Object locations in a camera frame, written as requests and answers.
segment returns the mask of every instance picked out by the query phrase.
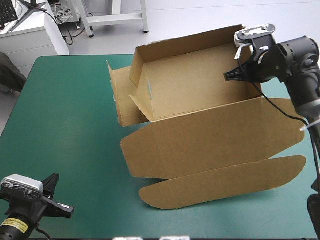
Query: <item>gray floor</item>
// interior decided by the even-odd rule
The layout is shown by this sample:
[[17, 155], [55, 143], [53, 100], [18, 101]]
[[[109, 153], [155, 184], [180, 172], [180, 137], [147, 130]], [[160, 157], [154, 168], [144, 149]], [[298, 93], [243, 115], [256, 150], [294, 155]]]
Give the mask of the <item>gray floor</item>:
[[[109, 12], [108, 0], [86, 0], [94, 15]], [[133, 54], [150, 42], [243, 24], [276, 26], [277, 42], [308, 36], [320, 43], [320, 0], [146, 0], [150, 32], [142, 24], [94, 28], [94, 38], [84, 32], [69, 47], [71, 55]], [[122, 13], [141, 9], [140, 0], [122, 0]], [[19, 95], [0, 93], [0, 134]]]

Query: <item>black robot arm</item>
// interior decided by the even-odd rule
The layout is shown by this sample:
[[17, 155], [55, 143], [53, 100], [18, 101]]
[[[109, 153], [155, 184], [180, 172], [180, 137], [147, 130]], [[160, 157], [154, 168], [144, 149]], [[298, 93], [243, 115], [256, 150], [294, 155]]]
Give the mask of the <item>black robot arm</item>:
[[[285, 84], [297, 114], [306, 118], [309, 124], [315, 123], [320, 119], [319, 48], [314, 40], [306, 36], [276, 44], [272, 37], [274, 31], [275, 26], [272, 24], [238, 31], [234, 40], [239, 46], [235, 57], [239, 67], [226, 72], [225, 80], [254, 84], [278, 78]], [[251, 46], [252, 56], [241, 64], [241, 48], [248, 45]], [[308, 130], [312, 144], [320, 153], [320, 124], [315, 124]], [[314, 155], [317, 180], [313, 183], [312, 189], [318, 191], [318, 194], [308, 198], [307, 208], [320, 239], [320, 177], [317, 153], [314, 152]]]

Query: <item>cable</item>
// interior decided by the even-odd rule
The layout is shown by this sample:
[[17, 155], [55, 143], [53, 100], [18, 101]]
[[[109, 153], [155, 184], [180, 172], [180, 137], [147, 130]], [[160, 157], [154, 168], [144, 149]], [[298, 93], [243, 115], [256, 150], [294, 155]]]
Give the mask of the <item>cable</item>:
[[47, 232], [39, 229], [39, 223], [35, 226], [35, 230], [36, 230], [38, 233], [45, 235], [45, 237], [46, 237], [48, 240], [52, 240], [52, 238], [50, 237], [50, 235], [49, 235]]
[[77, 35], [75, 35], [75, 36], [63, 36], [63, 37], [64, 38], [73, 38], [74, 39], [74, 38], [80, 36], [85, 30], [86, 30], [85, 28], [82, 29], [82, 31], [80, 33], [78, 33]]
[[[36, 6], [29, 6], [30, 8], [33, 8], [33, 9], [37, 9], [37, 10], [39, 10], [39, 11], [41, 11], [41, 12], [44, 12], [45, 14], [47, 14], [53, 21], [54, 21], [54, 23], [56, 24], [56, 25], [58, 25], [58, 23], [57, 23], [57, 21], [54, 19], [54, 17], [53, 16], [51, 16], [47, 11], [45, 11], [45, 10], [42, 10], [41, 8], [39, 8], [39, 7], [36, 7]], [[68, 45], [72, 45], [73, 43], [74, 43], [74, 41], [73, 41], [73, 39], [72, 39], [72, 36], [71, 36], [71, 34], [70, 34], [70, 31], [67, 29], [67, 31], [69, 32], [69, 35], [70, 35], [70, 37], [71, 37], [71, 43], [68, 43], [67, 42], [67, 40], [65, 40], [65, 43], [66, 44], [68, 44]]]
[[59, 20], [59, 22], [62, 24], [62, 26], [67, 30], [67, 32], [69, 33], [69, 38], [71, 39], [71, 43], [68, 43], [66, 37], [61, 33], [62, 37], [65, 39], [65, 43], [68, 44], [69, 46], [71, 46], [72, 44], [74, 44], [74, 39], [71, 36], [71, 33], [69, 31], [69, 29], [66, 27], [66, 25], [60, 20], [60, 18], [57, 16], [56, 17], [57, 20]]
[[[244, 74], [244, 76], [247, 78], [247, 80], [254, 86], [254, 88], [274, 107], [276, 108], [279, 112], [281, 112], [283, 115], [285, 115], [286, 117], [293, 119], [293, 120], [297, 120], [302, 122], [304, 125], [308, 125], [308, 123], [300, 117], [295, 117], [295, 116], [291, 116], [289, 114], [287, 114], [285, 111], [283, 111], [280, 107], [278, 107], [276, 104], [274, 104], [258, 87], [257, 85], [252, 81], [252, 79], [249, 77], [249, 75], [246, 73], [246, 71], [244, 70], [244, 68], [242, 67], [242, 64], [240, 62], [240, 59], [237, 60], [238, 61], [238, 65], [239, 68], [242, 72], [242, 74]], [[312, 152], [313, 152], [313, 159], [314, 159], [314, 164], [315, 164], [315, 170], [316, 170], [316, 181], [317, 181], [317, 185], [318, 185], [318, 189], [317, 192], [320, 195], [320, 170], [319, 170], [319, 163], [318, 163], [318, 156], [317, 156], [317, 149], [316, 149], [316, 143], [312, 137], [312, 133], [311, 133], [311, 127], [308, 128], [309, 131], [309, 135], [310, 135], [310, 139], [311, 139], [311, 145], [312, 145]]]
[[20, 17], [20, 16], [21, 16], [21, 14], [22, 14], [22, 12], [23, 12], [24, 10], [23, 10], [23, 7], [21, 6], [21, 4], [20, 4], [20, 2], [19, 2], [19, 1], [15, 0], [15, 2], [17, 2], [17, 3], [18, 3], [18, 5], [20, 6], [20, 9], [21, 9], [20, 13], [17, 15], [17, 17]]

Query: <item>open cardboard box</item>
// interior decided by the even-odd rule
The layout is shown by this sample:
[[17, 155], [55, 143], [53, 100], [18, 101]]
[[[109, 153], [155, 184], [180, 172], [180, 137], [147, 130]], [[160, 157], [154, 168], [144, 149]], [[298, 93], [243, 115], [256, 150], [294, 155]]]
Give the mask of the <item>open cardboard box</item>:
[[[133, 176], [165, 180], [140, 190], [151, 206], [178, 209], [269, 190], [302, 171], [303, 156], [269, 159], [302, 141], [302, 124], [251, 84], [224, 79], [237, 67], [234, 34], [241, 29], [140, 46], [131, 67], [109, 67], [119, 123], [152, 122], [121, 142]], [[289, 99], [273, 101], [296, 115]]]

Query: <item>green table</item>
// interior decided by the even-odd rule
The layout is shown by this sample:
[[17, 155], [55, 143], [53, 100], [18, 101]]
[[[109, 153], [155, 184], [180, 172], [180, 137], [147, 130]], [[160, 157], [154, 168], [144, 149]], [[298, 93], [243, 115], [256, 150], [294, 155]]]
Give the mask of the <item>green table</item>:
[[[286, 186], [179, 210], [160, 210], [138, 191], [156, 180], [134, 178], [120, 141], [141, 126], [118, 124], [107, 61], [129, 66], [132, 55], [39, 58], [0, 138], [0, 178], [21, 174], [42, 180], [60, 174], [55, 200], [75, 205], [72, 219], [44, 218], [54, 238], [312, 238], [307, 198], [315, 180], [309, 138], [278, 156], [303, 154], [307, 165]], [[271, 97], [287, 97], [277, 80]], [[0, 213], [8, 204], [0, 203]]]

